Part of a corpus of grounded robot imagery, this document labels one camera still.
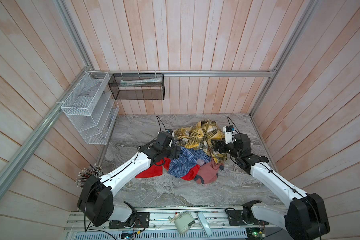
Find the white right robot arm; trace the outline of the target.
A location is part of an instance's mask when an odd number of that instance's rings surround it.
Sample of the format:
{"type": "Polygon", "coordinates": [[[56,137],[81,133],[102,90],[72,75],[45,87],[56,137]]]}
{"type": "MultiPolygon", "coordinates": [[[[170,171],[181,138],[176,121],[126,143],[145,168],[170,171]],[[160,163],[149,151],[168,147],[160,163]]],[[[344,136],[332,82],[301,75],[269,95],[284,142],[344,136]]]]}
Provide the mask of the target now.
{"type": "Polygon", "coordinates": [[[214,151],[229,154],[242,170],[262,182],[285,205],[282,211],[259,200],[243,205],[242,220],[247,225],[265,221],[289,233],[294,240],[315,240],[330,232],[322,197],[308,194],[291,184],[269,166],[265,156],[253,154],[246,134],[226,133],[223,140],[211,141],[214,151]]]}

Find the blue checked cloth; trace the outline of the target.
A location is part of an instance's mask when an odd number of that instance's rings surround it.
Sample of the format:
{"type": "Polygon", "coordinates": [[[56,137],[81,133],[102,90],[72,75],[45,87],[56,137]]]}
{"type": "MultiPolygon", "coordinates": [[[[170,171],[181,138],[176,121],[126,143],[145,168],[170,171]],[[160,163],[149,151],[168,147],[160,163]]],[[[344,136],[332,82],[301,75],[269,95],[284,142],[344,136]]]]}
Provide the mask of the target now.
{"type": "Polygon", "coordinates": [[[198,165],[198,160],[204,163],[211,161],[203,150],[187,149],[180,147],[181,151],[177,159],[171,159],[169,164],[168,173],[176,178],[182,178],[190,172],[190,170],[198,165]]]}

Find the red cloth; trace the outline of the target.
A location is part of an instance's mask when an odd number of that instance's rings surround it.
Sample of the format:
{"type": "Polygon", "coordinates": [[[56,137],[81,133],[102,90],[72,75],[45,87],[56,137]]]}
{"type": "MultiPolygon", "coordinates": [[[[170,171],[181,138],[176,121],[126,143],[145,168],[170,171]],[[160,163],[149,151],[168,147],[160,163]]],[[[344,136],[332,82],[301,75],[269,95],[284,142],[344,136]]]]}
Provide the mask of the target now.
{"type": "MultiPolygon", "coordinates": [[[[170,162],[171,162],[171,159],[164,158],[163,160],[160,161],[159,166],[153,165],[152,167],[149,167],[147,170],[138,174],[136,176],[136,179],[146,179],[146,178],[153,178],[153,177],[161,176],[161,175],[163,175],[163,169],[168,171],[170,162]]],[[[182,177],[181,179],[183,179],[185,181],[193,180],[195,178],[195,176],[197,175],[198,171],[200,170],[200,167],[201,166],[197,165],[196,167],[192,168],[190,170],[190,172],[188,174],[186,174],[184,177],[182,177]]]]}

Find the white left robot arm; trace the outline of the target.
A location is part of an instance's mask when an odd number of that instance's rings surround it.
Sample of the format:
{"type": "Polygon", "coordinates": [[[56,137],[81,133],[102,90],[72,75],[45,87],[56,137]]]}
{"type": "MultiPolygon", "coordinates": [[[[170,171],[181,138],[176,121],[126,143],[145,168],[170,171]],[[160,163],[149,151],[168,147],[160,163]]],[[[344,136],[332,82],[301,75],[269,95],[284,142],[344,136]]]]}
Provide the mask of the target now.
{"type": "Polygon", "coordinates": [[[137,153],[127,162],[108,174],[87,174],[78,200],[78,208],[95,227],[107,221],[119,221],[132,227],[137,211],[127,202],[115,204],[115,195],[141,172],[159,166],[164,158],[175,158],[180,154],[171,129],[161,131],[149,143],[138,147],[137,153]]]}

